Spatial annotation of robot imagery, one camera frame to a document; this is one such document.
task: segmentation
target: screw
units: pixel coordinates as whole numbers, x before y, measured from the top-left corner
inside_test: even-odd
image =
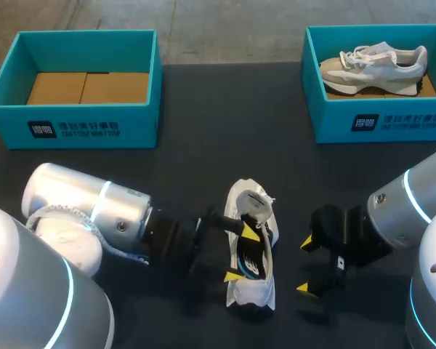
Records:
[[[379,194],[377,197],[376,197],[376,203],[377,204],[380,204],[381,202],[385,202],[386,201],[386,194],[385,193],[383,193],[383,194]]]
[[[116,225],[116,228],[123,233],[124,231],[127,230],[128,225],[125,222],[121,221],[121,222],[118,222],[118,224]]]

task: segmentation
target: shoe sole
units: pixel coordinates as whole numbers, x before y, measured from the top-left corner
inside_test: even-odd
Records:
[[[399,82],[378,82],[376,84],[365,84],[359,86],[350,86],[350,85],[340,85],[335,84],[334,82],[323,80],[326,86],[329,86],[332,89],[335,89],[338,92],[344,93],[346,95],[356,95],[360,90],[365,89],[366,87],[378,87],[387,91],[389,93],[393,93],[395,95],[405,95],[405,96],[416,96],[418,91],[416,88],[416,83],[413,84],[404,84]]]

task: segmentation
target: shoelace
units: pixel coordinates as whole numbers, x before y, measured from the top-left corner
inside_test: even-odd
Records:
[[[366,49],[368,46],[359,46],[354,49],[354,52],[345,53],[341,51],[339,55],[341,56],[341,64],[347,70],[351,69],[352,65],[356,64],[370,64],[370,57],[359,51]]]

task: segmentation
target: cardboard insert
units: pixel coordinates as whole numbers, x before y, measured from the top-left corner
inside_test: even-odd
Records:
[[[148,73],[38,73],[28,105],[146,103]]]
[[[417,98],[417,97],[436,97],[436,91],[433,87],[428,74],[423,77],[421,90],[417,96],[402,96],[394,95],[392,93],[386,92],[378,87],[367,87],[360,90],[354,96],[347,96],[338,93],[336,90],[331,89],[325,85],[326,95],[329,100],[358,100],[358,99],[368,99],[368,98]]]

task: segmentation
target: printed logo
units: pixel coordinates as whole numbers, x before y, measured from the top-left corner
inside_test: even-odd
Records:
[[[28,121],[34,138],[56,138],[57,134],[50,121]]]
[[[358,114],[355,116],[351,131],[373,131],[378,122],[378,114]]]

